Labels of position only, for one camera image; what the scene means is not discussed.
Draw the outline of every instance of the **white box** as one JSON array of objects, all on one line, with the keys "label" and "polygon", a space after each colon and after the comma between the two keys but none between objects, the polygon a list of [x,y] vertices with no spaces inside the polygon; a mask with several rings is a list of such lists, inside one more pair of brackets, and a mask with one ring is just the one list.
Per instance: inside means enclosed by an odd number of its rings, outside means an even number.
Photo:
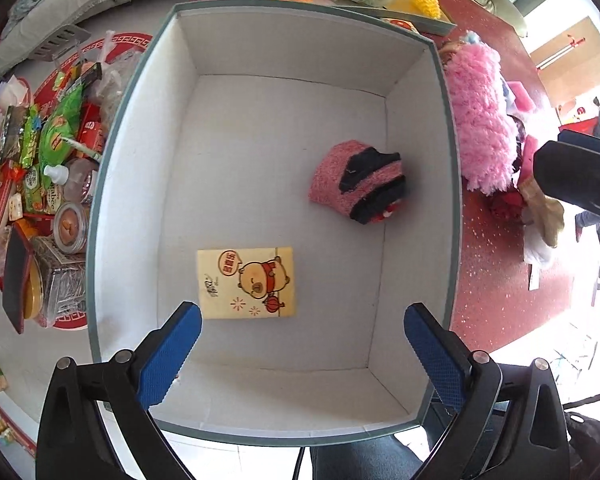
[{"label": "white box", "polygon": [[[318,163],[357,139],[400,152],[411,192],[366,226],[312,203]],[[404,336],[448,326],[458,274],[456,139],[434,44],[311,4],[177,5],[109,135],[93,203],[94,361],[197,300],[196,251],[292,246],[297,315],[208,320],[151,409],[165,430],[297,446],[419,423],[431,389]]]}]

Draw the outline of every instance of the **jar lid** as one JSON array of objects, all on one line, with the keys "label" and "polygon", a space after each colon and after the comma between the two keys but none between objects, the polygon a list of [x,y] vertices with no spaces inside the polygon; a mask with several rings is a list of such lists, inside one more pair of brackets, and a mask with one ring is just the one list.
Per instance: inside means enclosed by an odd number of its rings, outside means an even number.
[{"label": "jar lid", "polygon": [[54,218],[54,241],[65,254],[84,251],[89,230],[88,209],[81,204],[66,202]]},{"label": "jar lid", "polygon": [[29,277],[24,293],[24,319],[31,319],[40,313],[43,300],[42,277],[40,267],[34,256],[29,266]]}]

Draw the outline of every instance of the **pink yarn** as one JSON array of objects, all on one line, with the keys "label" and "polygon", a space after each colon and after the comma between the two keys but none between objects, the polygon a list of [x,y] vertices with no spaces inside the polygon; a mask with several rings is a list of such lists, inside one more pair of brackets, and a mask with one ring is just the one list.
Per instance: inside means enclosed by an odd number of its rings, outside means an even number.
[{"label": "pink yarn", "polygon": [[516,108],[520,112],[528,114],[536,109],[536,103],[529,96],[529,92],[526,91],[525,86],[520,81],[507,81],[509,88],[516,96]]},{"label": "pink yarn", "polygon": [[486,195],[511,183],[518,130],[507,115],[500,80],[500,54],[484,43],[466,44],[445,65],[460,151],[469,191]]}]

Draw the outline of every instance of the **blue gripper pad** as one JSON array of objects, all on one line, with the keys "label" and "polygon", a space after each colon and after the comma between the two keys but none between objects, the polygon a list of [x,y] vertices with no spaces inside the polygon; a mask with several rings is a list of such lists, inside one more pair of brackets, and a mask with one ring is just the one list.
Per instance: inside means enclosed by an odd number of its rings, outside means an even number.
[{"label": "blue gripper pad", "polygon": [[137,396],[144,410],[162,402],[201,330],[200,309],[196,304],[187,302],[179,306],[161,329],[147,336],[145,340],[157,332],[160,337],[154,338],[157,348],[146,359],[139,373]]},{"label": "blue gripper pad", "polygon": [[466,400],[465,375],[442,342],[446,331],[423,304],[415,303],[407,307],[404,313],[404,335],[411,343],[442,403],[460,413]]}]

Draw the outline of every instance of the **red scarf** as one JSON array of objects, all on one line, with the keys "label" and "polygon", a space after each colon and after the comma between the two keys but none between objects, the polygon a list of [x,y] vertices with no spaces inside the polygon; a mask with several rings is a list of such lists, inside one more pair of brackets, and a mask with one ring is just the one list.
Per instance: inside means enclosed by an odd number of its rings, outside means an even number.
[{"label": "red scarf", "polygon": [[273,269],[276,268],[276,263],[264,262],[262,264],[262,268],[264,269],[264,273],[267,275],[267,294],[269,294],[276,288],[276,279],[275,276],[273,276]]}]

